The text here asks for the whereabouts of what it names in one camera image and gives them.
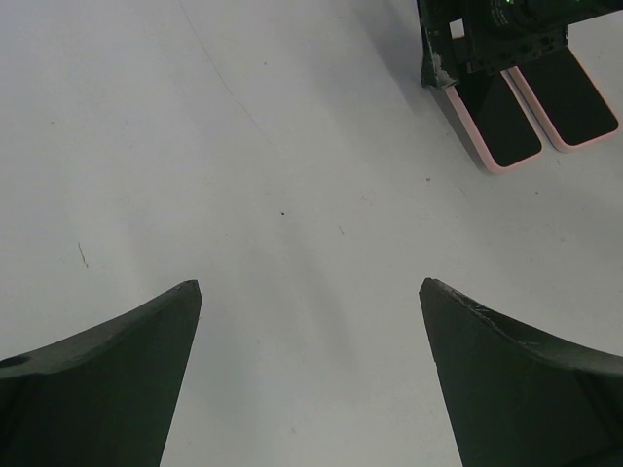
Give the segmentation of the pink-cased phone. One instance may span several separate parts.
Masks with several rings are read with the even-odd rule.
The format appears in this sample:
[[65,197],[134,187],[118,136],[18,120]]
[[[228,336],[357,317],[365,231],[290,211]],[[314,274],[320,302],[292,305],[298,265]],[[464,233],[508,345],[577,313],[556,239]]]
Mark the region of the pink-cased phone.
[[457,85],[430,93],[479,167],[499,174],[541,154],[541,139],[502,74],[463,73]]
[[507,73],[556,150],[577,151],[619,129],[602,93],[569,48]]

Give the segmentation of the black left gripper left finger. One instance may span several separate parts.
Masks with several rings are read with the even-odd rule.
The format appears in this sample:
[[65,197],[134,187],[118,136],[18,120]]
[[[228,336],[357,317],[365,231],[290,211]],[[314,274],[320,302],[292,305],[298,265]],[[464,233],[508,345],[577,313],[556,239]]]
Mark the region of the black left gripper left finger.
[[1,362],[4,466],[158,466],[201,313],[198,281]]

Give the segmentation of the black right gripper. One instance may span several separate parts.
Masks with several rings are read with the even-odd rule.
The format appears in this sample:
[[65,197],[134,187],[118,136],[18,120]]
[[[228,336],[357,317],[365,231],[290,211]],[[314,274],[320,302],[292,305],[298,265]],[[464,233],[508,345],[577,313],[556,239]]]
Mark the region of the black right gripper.
[[417,3],[421,84],[442,90],[458,75],[494,74],[568,45],[568,26],[622,10],[620,1],[431,0]]

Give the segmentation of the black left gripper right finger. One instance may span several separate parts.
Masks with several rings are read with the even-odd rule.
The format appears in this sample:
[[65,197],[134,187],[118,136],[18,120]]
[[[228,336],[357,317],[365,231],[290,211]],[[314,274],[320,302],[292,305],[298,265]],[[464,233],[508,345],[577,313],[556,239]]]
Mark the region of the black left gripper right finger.
[[438,279],[426,279],[419,296],[462,465],[621,465],[621,357],[496,312]]

